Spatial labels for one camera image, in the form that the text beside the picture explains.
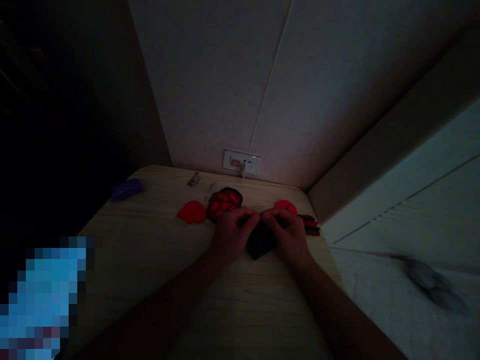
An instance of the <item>blue pixelated object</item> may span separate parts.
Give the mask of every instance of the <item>blue pixelated object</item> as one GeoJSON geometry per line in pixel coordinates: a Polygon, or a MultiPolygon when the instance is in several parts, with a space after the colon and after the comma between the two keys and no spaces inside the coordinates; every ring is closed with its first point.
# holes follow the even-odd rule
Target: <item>blue pixelated object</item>
{"type": "Polygon", "coordinates": [[[85,279],[92,240],[79,236],[74,243],[80,247],[35,249],[35,259],[25,260],[0,314],[0,349],[8,349],[9,358],[50,360],[59,352],[69,316],[76,315],[70,305],[78,303],[77,282],[85,279]]]}

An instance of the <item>electrical socket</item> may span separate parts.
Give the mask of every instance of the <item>electrical socket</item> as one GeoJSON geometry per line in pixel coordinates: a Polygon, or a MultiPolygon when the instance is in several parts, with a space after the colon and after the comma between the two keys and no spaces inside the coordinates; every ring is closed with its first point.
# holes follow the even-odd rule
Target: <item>electrical socket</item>
{"type": "Polygon", "coordinates": [[[241,172],[242,169],[240,165],[245,163],[247,174],[256,174],[261,160],[262,158],[260,156],[225,150],[223,154],[223,168],[241,172]]]}

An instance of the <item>wall seam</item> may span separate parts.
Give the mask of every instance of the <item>wall seam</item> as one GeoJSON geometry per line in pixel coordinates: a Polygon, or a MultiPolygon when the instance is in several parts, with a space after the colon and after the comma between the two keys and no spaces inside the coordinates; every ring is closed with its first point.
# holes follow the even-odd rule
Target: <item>wall seam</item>
{"type": "Polygon", "coordinates": [[[275,64],[277,63],[277,56],[279,54],[280,45],[282,44],[282,39],[284,37],[285,28],[287,27],[287,22],[288,22],[289,17],[290,17],[290,11],[292,10],[293,2],[294,2],[294,0],[290,0],[290,3],[288,5],[288,10],[286,12],[285,20],[283,21],[283,26],[282,26],[282,29],[281,29],[280,37],[278,39],[278,43],[277,43],[277,46],[276,46],[275,57],[273,58],[273,62],[272,62],[271,67],[270,67],[270,72],[268,73],[268,78],[266,80],[265,88],[263,89],[263,94],[261,95],[261,101],[260,101],[260,106],[258,107],[258,112],[256,114],[255,125],[253,127],[253,132],[251,133],[250,145],[248,145],[248,152],[250,152],[250,150],[252,148],[252,143],[254,142],[255,133],[257,132],[257,125],[259,123],[260,113],[262,112],[262,106],[264,104],[265,94],[267,93],[267,90],[269,88],[270,78],[271,78],[272,73],[274,71],[275,64]]]}

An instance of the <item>purple object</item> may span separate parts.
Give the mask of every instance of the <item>purple object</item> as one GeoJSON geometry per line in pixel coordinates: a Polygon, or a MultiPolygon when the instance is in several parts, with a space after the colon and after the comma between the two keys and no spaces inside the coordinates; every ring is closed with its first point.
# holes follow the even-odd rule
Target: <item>purple object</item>
{"type": "Polygon", "coordinates": [[[130,179],[119,182],[110,187],[111,199],[110,201],[119,201],[128,198],[134,194],[141,193],[144,190],[139,179],[130,179]]]}

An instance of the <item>person's left hand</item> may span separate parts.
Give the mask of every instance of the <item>person's left hand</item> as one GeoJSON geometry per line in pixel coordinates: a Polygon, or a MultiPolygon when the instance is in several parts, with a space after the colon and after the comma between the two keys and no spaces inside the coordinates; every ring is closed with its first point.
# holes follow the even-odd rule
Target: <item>person's left hand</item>
{"type": "Polygon", "coordinates": [[[248,207],[225,212],[218,218],[208,250],[231,263],[241,254],[259,221],[260,215],[248,207]]]}

